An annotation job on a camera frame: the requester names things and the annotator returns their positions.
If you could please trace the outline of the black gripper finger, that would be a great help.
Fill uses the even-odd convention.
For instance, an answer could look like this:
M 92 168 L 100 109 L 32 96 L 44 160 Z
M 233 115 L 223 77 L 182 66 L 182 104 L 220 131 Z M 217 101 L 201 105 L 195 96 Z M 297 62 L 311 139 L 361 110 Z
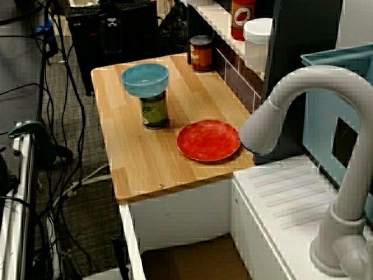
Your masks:
M 118 16 L 101 14 L 100 37 L 105 54 L 122 53 L 122 20 Z

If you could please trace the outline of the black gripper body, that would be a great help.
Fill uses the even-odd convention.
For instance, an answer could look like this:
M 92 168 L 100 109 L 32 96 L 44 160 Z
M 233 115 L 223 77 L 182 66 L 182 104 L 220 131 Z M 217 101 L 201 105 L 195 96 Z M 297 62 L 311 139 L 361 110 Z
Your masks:
M 118 0 L 99 0 L 100 9 L 102 12 L 108 13 L 109 15 L 119 15 L 121 12 L 121 5 L 123 1 Z

